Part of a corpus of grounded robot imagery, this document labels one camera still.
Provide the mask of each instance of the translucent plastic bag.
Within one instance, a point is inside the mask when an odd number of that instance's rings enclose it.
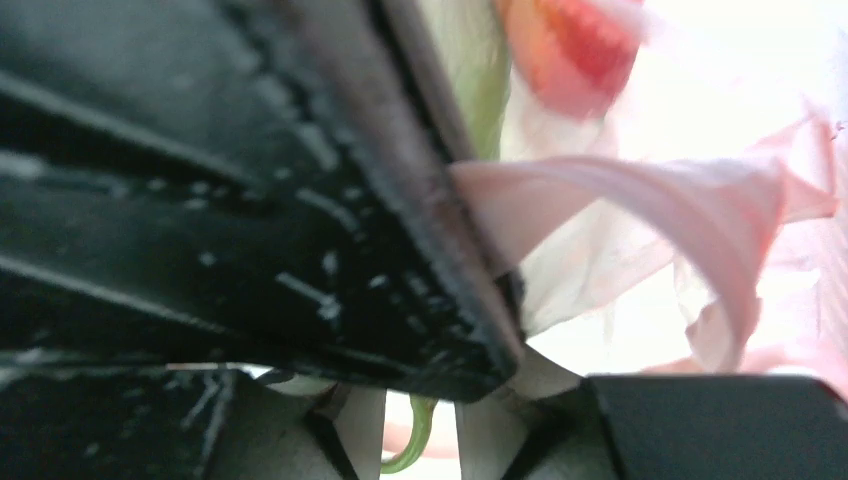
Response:
[[[586,133],[572,135],[583,139],[572,150],[554,137],[519,152],[526,161],[465,162],[454,178],[502,249],[503,270],[525,273],[528,334],[603,318],[640,282],[674,268],[669,289],[693,361],[704,371],[736,370],[761,316],[763,272],[782,275],[767,262],[781,226],[837,208],[828,114],[649,8],[590,3],[620,27],[616,35],[641,45],[603,121],[572,122]],[[521,98],[527,72],[513,78],[510,102]],[[524,97],[532,107],[533,96]],[[510,110],[520,118],[520,107]],[[516,151],[507,132],[520,131],[518,123],[505,127],[504,156]]]

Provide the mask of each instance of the red tomato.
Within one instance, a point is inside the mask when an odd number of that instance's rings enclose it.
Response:
[[[637,40],[584,0],[496,5],[515,66],[542,104],[578,119],[603,116],[630,78]]]

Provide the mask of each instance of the black plastic part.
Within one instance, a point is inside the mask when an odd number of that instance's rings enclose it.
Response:
[[[0,0],[0,362],[501,385],[520,292],[410,5]]]
[[[8,480],[379,477],[385,391],[344,389],[328,417],[233,370],[2,369],[0,387]]]
[[[848,405],[814,379],[604,376],[541,397],[523,385],[457,407],[463,480],[837,480],[848,469]]]

